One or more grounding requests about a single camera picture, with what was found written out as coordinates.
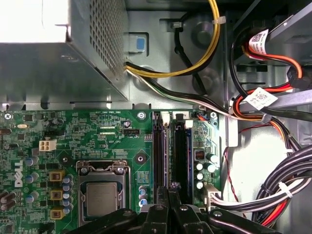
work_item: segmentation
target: yellow wire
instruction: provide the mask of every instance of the yellow wire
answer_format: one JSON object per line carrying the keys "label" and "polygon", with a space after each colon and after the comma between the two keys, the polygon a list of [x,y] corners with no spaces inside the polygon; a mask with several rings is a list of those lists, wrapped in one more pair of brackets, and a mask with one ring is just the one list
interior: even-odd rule
{"label": "yellow wire", "polygon": [[[218,6],[215,2],[215,0],[208,0],[209,4],[210,4],[210,7],[212,9],[212,13],[213,13],[213,18],[214,18],[214,21],[217,21],[220,17],[219,15],[219,9],[218,9]],[[129,69],[130,71],[132,71],[133,73],[136,73],[140,76],[143,76],[143,77],[149,77],[149,78],[167,78],[167,77],[175,77],[175,76],[178,76],[178,75],[181,75],[183,73],[186,73],[186,72],[190,72],[196,68],[198,68],[199,66],[201,66],[202,64],[204,64],[210,57],[211,55],[213,54],[214,50],[216,49],[217,47],[217,44],[218,44],[218,41],[219,41],[219,38],[220,38],[220,24],[218,23],[215,23],[214,24],[214,34],[213,34],[213,38],[212,38],[212,41],[206,51],[206,53],[204,54],[204,56],[196,63],[194,64],[192,67],[190,68],[187,68],[185,70],[182,70],[182,71],[177,71],[177,72],[169,72],[169,73],[152,73],[152,72],[145,72],[145,71],[141,71],[141,70],[138,70],[138,69],[135,69],[135,68],[132,68],[130,66],[126,66],[127,69]]]}

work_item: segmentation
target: power connector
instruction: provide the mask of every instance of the power connector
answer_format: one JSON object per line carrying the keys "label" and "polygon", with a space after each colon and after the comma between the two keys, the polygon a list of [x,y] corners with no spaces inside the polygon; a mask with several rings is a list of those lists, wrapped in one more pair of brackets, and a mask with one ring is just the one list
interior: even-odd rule
{"label": "power connector", "polygon": [[204,185],[204,193],[203,193],[203,200],[204,204],[207,208],[207,211],[211,211],[213,209],[216,209],[216,206],[212,205],[212,198],[213,195],[217,197],[221,197],[221,191],[215,188],[212,184],[205,184]]}

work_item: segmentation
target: motherboard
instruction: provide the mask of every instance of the motherboard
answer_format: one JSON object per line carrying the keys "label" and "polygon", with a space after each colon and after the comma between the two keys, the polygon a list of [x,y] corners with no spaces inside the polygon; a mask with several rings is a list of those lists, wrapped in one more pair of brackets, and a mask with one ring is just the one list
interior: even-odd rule
{"label": "motherboard", "polygon": [[[208,116],[203,120],[198,115]],[[220,190],[218,117],[196,110],[0,113],[0,233],[64,234],[158,186],[209,209]]]}

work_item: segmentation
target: white wire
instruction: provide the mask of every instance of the white wire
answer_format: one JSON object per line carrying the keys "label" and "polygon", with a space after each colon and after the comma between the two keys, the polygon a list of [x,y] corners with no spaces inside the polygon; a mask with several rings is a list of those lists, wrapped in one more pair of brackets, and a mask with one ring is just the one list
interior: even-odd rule
{"label": "white wire", "polygon": [[198,105],[201,105],[201,106],[204,106],[204,107],[207,107],[209,108],[210,110],[213,110],[219,114],[222,114],[224,116],[227,116],[227,117],[230,117],[230,118],[233,118],[233,119],[237,119],[237,120],[243,120],[242,118],[238,118],[238,117],[235,117],[235,116],[232,116],[231,114],[229,113],[226,113],[226,112],[223,112],[219,109],[217,109],[216,107],[208,104],[208,103],[205,103],[203,101],[198,101],[198,100],[194,100],[194,99],[186,99],[186,98],[181,98],[181,97],[174,97],[174,96],[171,96],[171,95],[167,95],[167,94],[163,94],[162,92],[160,92],[159,90],[155,89],[150,83],[148,83],[145,79],[143,79],[143,77],[131,72],[130,70],[127,70],[127,72],[136,77],[137,79],[143,81],[147,86],[149,86],[154,92],[158,93],[159,95],[163,96],[163,97],[166,97],[166,98],[170,98],[170,99],[173,99],[173,100],[180,100],[180,101],[183,101],[183,102],[191,102],[191,103],[195,103],[195,104],[198,104]]}
{"label": "white wire", "polygon": [[[288,186],[288,189],[289,190],[293,189],[294,187],[298,186],[302,181],[303,181],[303,179],[295,180],[293,183],[291,183]],[[228,201],[221,200],[220,198],[218,198],[215,195],[212,195],[212,197],[214,199],[214,203],[215,204],[219,204],[219,205],[222,205],[222,206],[237,206],[237,205],[246,205],[246,204],[252,205],[253,202],[265,201],[265,200],[271,199],[273,197],[280,196],[280,195],[282,195],[284,193],[285,193],[284,191],[280,191],[280,192],[278,192],[278,193],[276,193],[274,195],[271,195],[271,196],[268,196],[268,197],[265,197],[265,198],[262,198],[262,199],[258,199],[258,200],[248,201],[248,202],[228,202]]]}

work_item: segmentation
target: cpu socket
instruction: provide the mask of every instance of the cpu socket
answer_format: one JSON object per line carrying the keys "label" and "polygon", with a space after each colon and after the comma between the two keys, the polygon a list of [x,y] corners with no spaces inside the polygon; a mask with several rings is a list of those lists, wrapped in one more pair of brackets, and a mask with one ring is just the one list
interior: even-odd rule
{"label": "cpu socket", "polygon": [[78,161],[76,170],[79,226],[130,206],[131,177],[127,161]]}

